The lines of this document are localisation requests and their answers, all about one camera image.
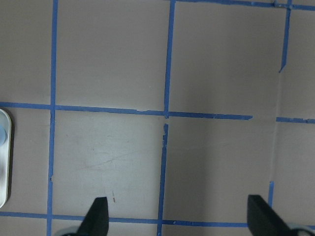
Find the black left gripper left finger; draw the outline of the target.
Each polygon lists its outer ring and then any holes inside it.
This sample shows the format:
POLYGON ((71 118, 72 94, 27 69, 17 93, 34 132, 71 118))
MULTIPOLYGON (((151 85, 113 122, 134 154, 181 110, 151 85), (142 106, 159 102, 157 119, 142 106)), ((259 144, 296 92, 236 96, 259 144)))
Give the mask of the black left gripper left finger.
POLYGON ((78 236, 106 236, 109 231, 108 201, 106 197, 95 198, 83 222, 78 236))

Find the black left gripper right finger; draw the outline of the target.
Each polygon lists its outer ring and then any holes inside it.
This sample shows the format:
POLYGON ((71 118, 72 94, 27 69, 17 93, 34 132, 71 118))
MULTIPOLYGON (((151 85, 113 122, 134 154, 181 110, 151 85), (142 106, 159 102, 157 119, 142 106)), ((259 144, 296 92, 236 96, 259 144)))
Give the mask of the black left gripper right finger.
POLYGON ((289 236, 291 232, 260 195, 248 195, 247 225, 253 236, 289 236))

